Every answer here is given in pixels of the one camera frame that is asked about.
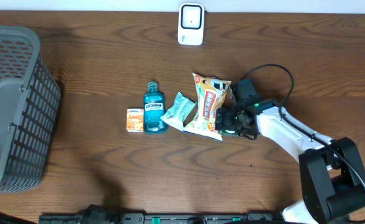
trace blue mouthwash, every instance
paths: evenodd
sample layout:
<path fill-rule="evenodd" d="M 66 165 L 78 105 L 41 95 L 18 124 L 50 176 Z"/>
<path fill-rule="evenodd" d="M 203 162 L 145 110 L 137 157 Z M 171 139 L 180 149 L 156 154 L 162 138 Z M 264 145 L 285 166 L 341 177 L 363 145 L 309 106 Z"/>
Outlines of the blue mouthwash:
<path fill-rule="evenodd" d="M 144 96 L 144 131 L 146 133 L 163 133 L 168 125 L 160 119 L 164 114 L 164 96 L 158 91 L 158 84 L 148 83 L 148 93 Z"/>

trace small orange box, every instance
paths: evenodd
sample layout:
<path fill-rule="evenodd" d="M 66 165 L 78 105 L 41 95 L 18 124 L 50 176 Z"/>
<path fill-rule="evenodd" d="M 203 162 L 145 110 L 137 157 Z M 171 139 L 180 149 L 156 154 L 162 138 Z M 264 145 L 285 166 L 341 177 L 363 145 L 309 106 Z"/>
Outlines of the small orange box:
<path fill-rule="evenodd" d="M 128 132 L 144 131 L 144 109 L 127 109 L 127 125 Z"/>

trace snack bag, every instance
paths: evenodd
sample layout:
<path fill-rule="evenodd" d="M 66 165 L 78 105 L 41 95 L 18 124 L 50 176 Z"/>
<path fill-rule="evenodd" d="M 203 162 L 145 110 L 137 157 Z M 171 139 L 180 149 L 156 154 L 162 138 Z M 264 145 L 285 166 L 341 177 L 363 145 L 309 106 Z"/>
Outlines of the snack bag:
<path fill-rule="evenodd" d="M 204 78 L 193 73 L 196 85 L 198 109 L 194 119 L 184 132 L 200 134 L 222 142 L 221 134 L 215 129 L 216 111 L 221 107 L 231 81 Z"/>

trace wooden table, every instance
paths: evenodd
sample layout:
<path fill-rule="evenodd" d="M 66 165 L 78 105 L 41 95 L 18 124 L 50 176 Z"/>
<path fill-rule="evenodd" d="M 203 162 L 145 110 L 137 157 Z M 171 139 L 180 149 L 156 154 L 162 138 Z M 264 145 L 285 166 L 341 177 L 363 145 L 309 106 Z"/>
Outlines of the wooden table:
<path fill-rule="evenodd" d="M 197 98 L 192 72 L 237 81 L 257 65 L 286 66 L 296 79 L 289 112 L 353 139 L 365 165 L 365 15 L 207 13 L 198 47 L 178 44 L 177 21 L 177 13 L 0 11 L 0 24 L 38 33 L 44 61 L 65 85 L 43 183 L 0 195 L 0 211 L 32 221 L 90 204 L 245 213 L 301 199 L 298 164 L 269 139 L 126 132 L 126 109 L 143 106 L 148 81 L 159 82 L 169 107 L 179 91 Z M 277 68 L 253 80 L 277 100 L 290 86 Z M 365 209 L 353 215 L 364 217 Z"/>

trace wall plug-in device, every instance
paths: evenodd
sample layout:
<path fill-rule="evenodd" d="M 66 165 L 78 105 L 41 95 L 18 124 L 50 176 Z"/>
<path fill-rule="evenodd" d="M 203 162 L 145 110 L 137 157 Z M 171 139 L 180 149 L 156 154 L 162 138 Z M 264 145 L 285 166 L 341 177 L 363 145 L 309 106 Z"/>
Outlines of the wall plug-in device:
<path fill-rule="evenodd" d="M 203 42 L 205 9 L 198 3 L 184 3 L 178 16 L 178 42 L 201 45 Z"/>

